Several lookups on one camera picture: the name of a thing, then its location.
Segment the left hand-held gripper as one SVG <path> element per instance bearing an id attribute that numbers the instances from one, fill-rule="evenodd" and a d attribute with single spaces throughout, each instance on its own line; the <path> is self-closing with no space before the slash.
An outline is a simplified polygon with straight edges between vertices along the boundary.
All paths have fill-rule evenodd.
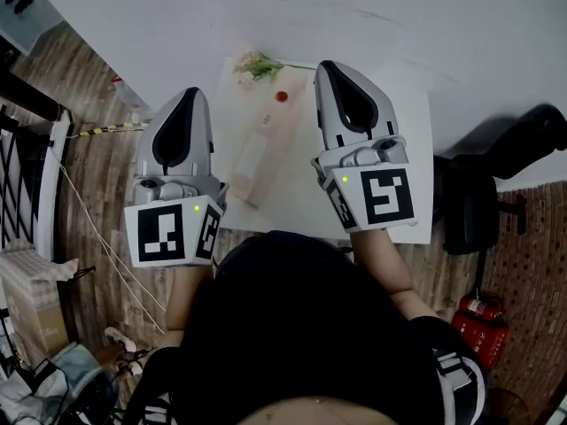
<path id="1" fill-rule="evenodd" d="M 229 185 L 211 173 L 209 106 L 197 87 L 179 92 L 140 136 L 134 202 L 124 209 L 134 267 L 210 266 Z"/>

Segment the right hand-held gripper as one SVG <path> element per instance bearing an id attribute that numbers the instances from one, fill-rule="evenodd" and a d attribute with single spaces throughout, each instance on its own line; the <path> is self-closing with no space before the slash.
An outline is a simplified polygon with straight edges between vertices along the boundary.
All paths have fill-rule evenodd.
<path id="1" fill-rule="evenodd" d="M 405 140 L 395 135 L 390 98 L 362 73 L 331 60 L 316 69 L 315 98 L 327 150 L 311 165 L 345 232 L 416 225 L 413 172 Z"/>

